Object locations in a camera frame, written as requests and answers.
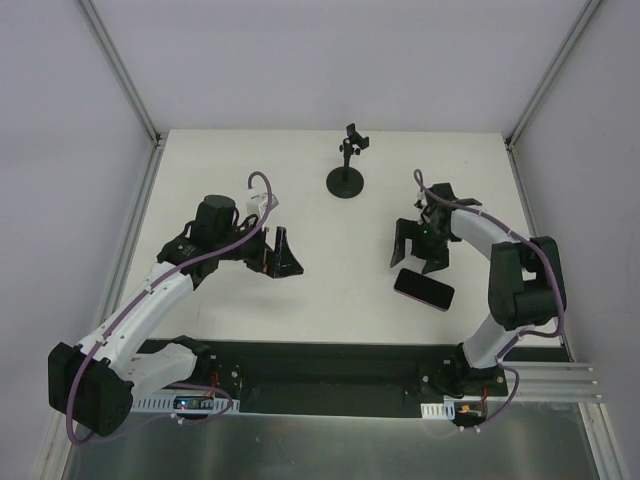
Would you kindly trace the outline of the purple smartphone black screen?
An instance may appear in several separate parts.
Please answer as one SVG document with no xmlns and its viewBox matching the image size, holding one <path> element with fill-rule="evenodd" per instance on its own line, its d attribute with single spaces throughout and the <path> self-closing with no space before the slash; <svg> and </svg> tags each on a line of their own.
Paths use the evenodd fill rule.
<svg viewBox="0 0 640 480">
<path fill-rule="evenodd" d="M 451 307 L 455 294 L 453 287 L 408 269 L 399 271 L 394 290 L 441 311 Z"/>
</svg>

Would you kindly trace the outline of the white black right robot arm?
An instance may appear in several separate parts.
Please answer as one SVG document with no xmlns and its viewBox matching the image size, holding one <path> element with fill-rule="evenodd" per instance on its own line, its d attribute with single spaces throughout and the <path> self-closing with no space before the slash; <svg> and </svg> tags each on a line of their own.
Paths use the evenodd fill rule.
<svg viewBox="0 0 640 480">
<path fill-rule="evenodd" d="M 449 245 L 466 242 L 489 262 L 489 314 L 476 332 L 458 344 L 451 358 L 428 374 L 427 385 L 461 398 L 493 382 L 498 362 L 523 336 L 542 336 L 542 326 L 560 320 L 566 293 L 556 241 L 525 238 L 489 214 L 474 198 L 456 197 L 448 183 L 420 192 L 418 219 L 397 219 L 390 264 L 411 255 L 423 261 L 419 272 L 403 268 L 396 292 L 440 311 L 450 308 L 455 290 L 432 278 L 448 268 Z"/>
</svg>

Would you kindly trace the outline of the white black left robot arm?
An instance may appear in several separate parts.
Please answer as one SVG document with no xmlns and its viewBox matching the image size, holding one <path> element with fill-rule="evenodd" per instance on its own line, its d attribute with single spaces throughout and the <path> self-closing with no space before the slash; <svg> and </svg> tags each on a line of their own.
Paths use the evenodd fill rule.
<svg viewBox="0 0 640 480">
<path fill-rule="evenodd" d="M 75 428 L 100 437 L 113 434 L 135 401 L 172 385 L 202 390 L 206 398 L 222 397 L 224 411 L 233 400 L 219 387 L 210 348 L 182 335 L 142 359 L 139 348 L 166 316 L 212 275 L 223 261 L 243 263 L 272 279 L 298 276 L 304 269 L 277 227 L 275 243 L 267 242 L 264 223 L 277 206 L 268 193 L 253 193 L 247 216 L 238 218 L 235 202 L 208 195 L 193 220 L 167 242 L 151 270 L 127 303 L 76 345 L 56 345 L 48 356 L 49 404 L 65 416 L 75 445 L 83 444 Z"/>
</svg>

